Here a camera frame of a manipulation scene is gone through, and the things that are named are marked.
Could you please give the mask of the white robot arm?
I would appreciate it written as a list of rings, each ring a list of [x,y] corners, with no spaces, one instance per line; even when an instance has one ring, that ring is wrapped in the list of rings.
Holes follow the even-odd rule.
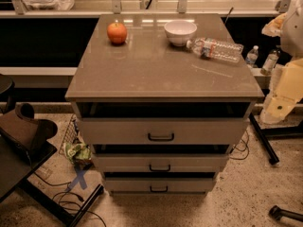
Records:
[[[265,124],[277,124],[303,98],[303,0],[296,0],[287,12],[278,15],[261,31],[280,37],[283,52],[292,56],[284,66],[276,65],[260,114]]]

